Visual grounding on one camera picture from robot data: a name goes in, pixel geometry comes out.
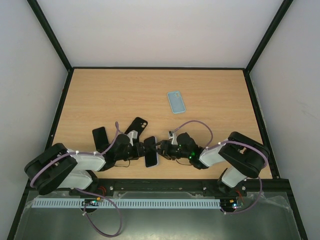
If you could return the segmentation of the black phone case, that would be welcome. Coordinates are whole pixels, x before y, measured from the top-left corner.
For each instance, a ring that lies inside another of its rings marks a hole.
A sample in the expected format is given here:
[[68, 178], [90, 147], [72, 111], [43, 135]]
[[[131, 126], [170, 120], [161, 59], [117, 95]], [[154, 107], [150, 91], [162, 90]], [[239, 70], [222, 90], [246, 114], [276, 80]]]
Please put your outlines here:
[[142, 132], [145, 130], [145, 128], [147, 127], [147, 125], [148, 125], [148, 122], [145, 119], [141, 117], [136, 117], [124, 133], [127, 135], [131, 131], [136, 131], [137, 132], [136, 140], [139, 141], [140, 136]]

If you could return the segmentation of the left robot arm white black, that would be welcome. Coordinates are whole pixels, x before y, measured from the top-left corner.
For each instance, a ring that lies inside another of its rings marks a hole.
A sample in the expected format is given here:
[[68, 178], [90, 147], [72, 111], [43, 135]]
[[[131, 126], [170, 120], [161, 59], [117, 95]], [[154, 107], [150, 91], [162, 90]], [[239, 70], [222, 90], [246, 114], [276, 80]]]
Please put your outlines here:
[[139, 142], [135, 131], [119, 133], [110, 143], [100, 142], [93, 152], [75, 151], [56, 143], [30, 161], [24, 172], [30, 187], [40, 195], [57, 189], [91, 190], [96, 186], [94, 172], [104, 172], [118, 161], [130, 162], [144, 157], [157, 160], [156, 138], [151, 136]]

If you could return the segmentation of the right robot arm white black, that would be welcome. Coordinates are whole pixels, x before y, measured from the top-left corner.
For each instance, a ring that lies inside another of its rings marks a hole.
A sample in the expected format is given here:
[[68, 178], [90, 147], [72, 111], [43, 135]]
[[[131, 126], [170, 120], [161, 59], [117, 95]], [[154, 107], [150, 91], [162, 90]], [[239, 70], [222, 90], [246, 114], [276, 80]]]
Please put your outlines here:
[[245, 179], [257, 179], [268, 165], [270, 150], [259, 142], [233, 131], [229, 137], [214, 146], [201, 147], [188, 133], [169, 133], [168, 140], [152, 145], [167, 160], [187, 159], [198, 170], [205, 170], [222, 162], [227, 168], [219, 177], [218, 191], [229, 196], [236, 185]]

